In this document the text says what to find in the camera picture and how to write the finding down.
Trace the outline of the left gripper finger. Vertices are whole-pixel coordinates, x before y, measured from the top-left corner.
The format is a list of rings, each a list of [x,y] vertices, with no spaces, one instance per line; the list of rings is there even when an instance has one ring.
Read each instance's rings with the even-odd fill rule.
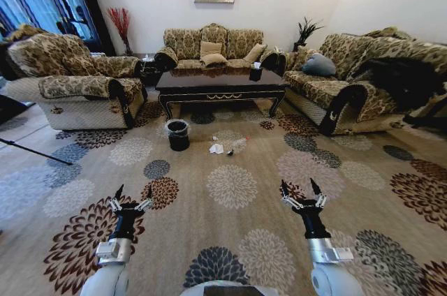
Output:
[[[153,200],[152,200],[152,185],[148,186],[147,189],[147,195],[146,198],[135,207],[135,210],[139,211],[139,212],[143,212],[148,208],[151,208],[153,205]]]
[[[116,191],[115,196],[109,201],[109,205],[111,206],[112,210],[121,210],[122,209],[122,206],[120,205],[119,200],[121,198],[123,188],[124,188],[124,185],[122,184]]]

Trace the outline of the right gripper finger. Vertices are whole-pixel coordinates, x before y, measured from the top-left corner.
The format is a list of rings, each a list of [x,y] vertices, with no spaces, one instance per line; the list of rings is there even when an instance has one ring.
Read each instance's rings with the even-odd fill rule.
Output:
[[[288,184],[281,181],[281,200],[293,209],[302,209],[302,205],[289,195]]]
[[[310,182],[315,194],[315,200],[316,200],[315,206],[323,207],[326,203],[327,196],[322,193],[319,185],[312,178],[310,179]]]

